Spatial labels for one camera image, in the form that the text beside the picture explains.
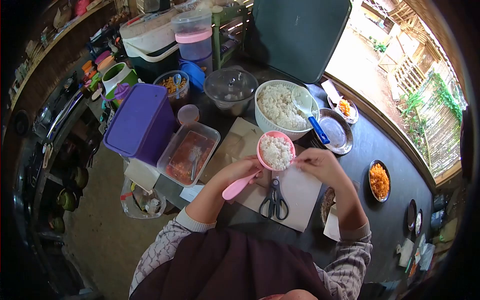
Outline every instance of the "dirt ground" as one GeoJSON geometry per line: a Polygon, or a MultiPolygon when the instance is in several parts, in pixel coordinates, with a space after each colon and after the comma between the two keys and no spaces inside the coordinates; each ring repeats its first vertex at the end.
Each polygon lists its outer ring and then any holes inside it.
{"type": "Polygon", "coordinates": [[[64,248],[87,287],[107,300],[126,299],[140,257],[176,214],[147,220],[126,216],[120,204],[123,160],[103,144],[88,172],[79,207],[63,217],[64,248]]]}
{"type": "Polygon", "coordinates": [[[347,27],[326,72],[363,94],[402,128],[403,121],[392,99],[387,73],[377,65],[379,59],[371,43],[347,27]]]}

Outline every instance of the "red sauce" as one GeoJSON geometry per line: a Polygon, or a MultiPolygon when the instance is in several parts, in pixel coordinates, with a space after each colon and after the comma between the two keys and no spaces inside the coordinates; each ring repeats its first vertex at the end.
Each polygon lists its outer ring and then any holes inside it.
{"type": "Polygon", "coordinates": [[[215,142],[196,132],[189,131],[177,151],[172,156],[172,159],[167,166],[167,174],[185,185],[192,184],[192,161],[189,161],[190,152],[194,146],[201,148],[200,157],[198,158],[197,167],[195,170],[194,179],[202,169],[208,155],[212,152],[215,142]]]}

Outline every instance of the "brown paper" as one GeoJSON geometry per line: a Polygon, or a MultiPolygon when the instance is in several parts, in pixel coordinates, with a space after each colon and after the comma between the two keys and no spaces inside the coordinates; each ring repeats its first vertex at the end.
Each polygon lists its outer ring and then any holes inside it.
{"type": "MultiPolygon", "coordinates": [[[[242,118],[237,118],[224,141],[205,167],[201,177],[202,182],[207,183],[216,173],[232,162],[245,156],[256,155],[258,140],[262,135],[263,132],[260,128],[242,118]]],[[[302,147],[295,145],[297,155],[303,150],[302,147]]],[[[271,178],[272,172],[265,169],[262,179],[257,180],[255,184],[248,185],[233,200],[258,212],[260,204],[270,188],[271,178]]],[[[303,232],[312,215],[322,183],[314,176],[293,166],[280,172],[279,179],[280,191],[289,206],[290,212],[283,221],[277,220],[275,217],[272,219],[303,232]]]]}

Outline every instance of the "blue spoon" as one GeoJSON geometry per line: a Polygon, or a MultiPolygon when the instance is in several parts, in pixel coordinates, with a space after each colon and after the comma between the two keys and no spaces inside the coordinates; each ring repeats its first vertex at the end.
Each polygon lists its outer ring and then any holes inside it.
{"type": "Polygon", "coordinates": [[[313,97],[310,95],[309,91],[303,86],[296,86],[292,91],[292,102],[295,107],[303,112],[308,117],[308,121],[312,124],[313,128],[317,132],[320,140],[324,145],[329,144],[330,140],[327,135],[324,133],[320,125],[318,125],[317,120],[312,115],[312,101],[313,97]]]}

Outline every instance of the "concrete floor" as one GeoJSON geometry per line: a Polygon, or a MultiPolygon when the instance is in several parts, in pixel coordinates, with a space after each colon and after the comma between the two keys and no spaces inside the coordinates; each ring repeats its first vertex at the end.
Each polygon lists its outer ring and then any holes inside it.
{"type": "Polygon", "coordinates": [[[86,287],[98,289],[105,299],[126,299],[140,257],[176,214],[148,220],[127,217],[120,204],[123,160],[103,144],[88,172],[78,209],[63,217],[65,252],[86,287]]]}

